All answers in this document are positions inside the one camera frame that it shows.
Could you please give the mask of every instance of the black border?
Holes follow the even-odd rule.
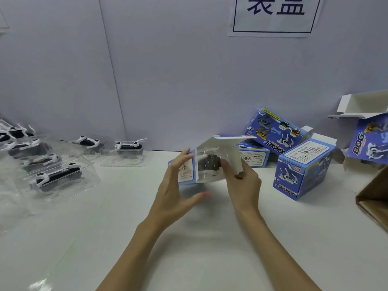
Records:
[[[235,8],[234,8],[234,20],[233,20],[233,32],[234,33],[280,33],[280,34],[311,34],[311,32],[313,31],[313,27],[314,27],[314,23],[315,23],[315,18],[317,17],[317,13],[318,13],[318,8],[319,8],[319,4],[321,3],[321,0],[318,1],[318,6],[317,6],[317,10],[315,11],[315,15],[314,15],[314,20],[313,20],[313,24],[311,26],[311,30],[308,32],[297,32],[297,31],[235,31],[234,30],[234,27],[235,27],[235,24],[236,24],[236,11],[237,11],[237,0],[236,0],[236,4],[235,4]]]

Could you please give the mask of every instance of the warning label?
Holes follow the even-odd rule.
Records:
[[[316,159],[318,156],[325,153],[329,149],[330,147],[328,146],[312,141],[307,141],[297,150],[287,152],[286,154],[284,154],[284,156],[298,161],[299,163],[307,164]]]
[[[241,159],[245,160],[251,166],[263,166],[265,152],[240,151]]]
[[[191,181],[193,178],[193,160],[191,159],[179,168],[178,181]]]

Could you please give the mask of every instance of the right hand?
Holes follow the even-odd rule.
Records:
[[[244,171],[236,177],[230,164],[224,159],[221,160],[230,199],[237,215],[259,214],[258,202],[261,180],[244,160],[241,160],[241,162]]]

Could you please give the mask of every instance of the white wall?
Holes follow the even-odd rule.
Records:
[[[388,88],[388,0],[325,0],[309,38],[230,38],[230,0],[100,1],[128,136],[154,149],[241,133],[261,105],[345,142],[340,96]]]
[[[0,112],[63,138],[125,138],[98,0],[0,0]]]

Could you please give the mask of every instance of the brown cardboard box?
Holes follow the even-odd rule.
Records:
[[[356,204],[388,233],[388,166],[357,195]]]

